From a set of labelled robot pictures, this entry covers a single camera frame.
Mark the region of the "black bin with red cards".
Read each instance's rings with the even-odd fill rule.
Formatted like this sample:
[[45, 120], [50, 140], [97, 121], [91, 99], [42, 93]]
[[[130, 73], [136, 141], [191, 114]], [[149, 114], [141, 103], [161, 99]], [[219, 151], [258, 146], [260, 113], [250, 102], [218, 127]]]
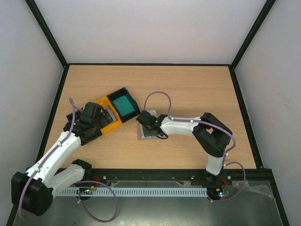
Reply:
[[[76, 112], [75, 112], [75, 122], [77, 122], [77, 121], [79, 120], [80, 114], [81, 114], [80, 111], [76, 111]], [[64, 132], [69, 131], [69, 129], [70, 129], [70, 127], [71, 127], [72, 113], [69, 114], [69, 115], [67, 115], [66, 118], [67, 118], [67, 123], [66, 123], [66, 125], [65, 125], [64, 128], [63, 128], [63, 131], [64, 131]]]

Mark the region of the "black bin with teal cards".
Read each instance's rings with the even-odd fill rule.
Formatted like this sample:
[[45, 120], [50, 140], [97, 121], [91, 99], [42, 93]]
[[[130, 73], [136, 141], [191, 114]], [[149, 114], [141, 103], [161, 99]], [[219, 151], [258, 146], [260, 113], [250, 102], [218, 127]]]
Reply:
[[109, 102], [117, 111], [122, 123], [138, 116], [141, 111], [137, 102], [130, 95], [129, 91], [123, 87], [107, 95]]

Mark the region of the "yellow plastic bin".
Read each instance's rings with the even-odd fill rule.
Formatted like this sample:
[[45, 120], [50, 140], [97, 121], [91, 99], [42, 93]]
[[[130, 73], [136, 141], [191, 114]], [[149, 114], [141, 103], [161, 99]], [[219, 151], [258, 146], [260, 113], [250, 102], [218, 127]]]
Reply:
[[113, 107], [107, 97], [98, 99], [96, 103], [103, 107], [101, 110], [103, 115], [101, 116], [100, 123], [100, 131], [102, 134], [108, 133], [122, 124], [117, 110]]

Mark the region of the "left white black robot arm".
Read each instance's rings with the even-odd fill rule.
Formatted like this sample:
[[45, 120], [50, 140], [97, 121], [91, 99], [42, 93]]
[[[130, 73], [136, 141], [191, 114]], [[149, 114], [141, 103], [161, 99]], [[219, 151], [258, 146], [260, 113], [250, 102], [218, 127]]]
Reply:
[[102, 122], [106, 114], [101, 106], [72, 112], [55, 144], [24, 173], [16, 172], [11, 179], [11, 199], [18, 206], [20, 218], [26, 218], [23, 210], [36, 216], [43, 215], [63, 190], [77, 183], [99, 182], [91, 176], [92, 165], [83, 160], [58, 172], [66, 158], [79, 146], [102, 135]]

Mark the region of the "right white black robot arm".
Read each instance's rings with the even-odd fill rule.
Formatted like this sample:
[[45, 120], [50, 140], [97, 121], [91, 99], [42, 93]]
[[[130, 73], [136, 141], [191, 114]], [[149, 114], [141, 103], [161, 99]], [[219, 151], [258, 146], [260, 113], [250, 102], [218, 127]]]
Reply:
[[166, 114], [159, 117], [144, 110], [136, 118], [142, 127], [151, 135], [167, 139], [170, 135], [194, 137], [208, 154], [205, 179], [214, 185], [221, 180], [226, 148], [233, 140], [232, 131], [211, 113], [204, 113], [196, 118], [175, 118]]

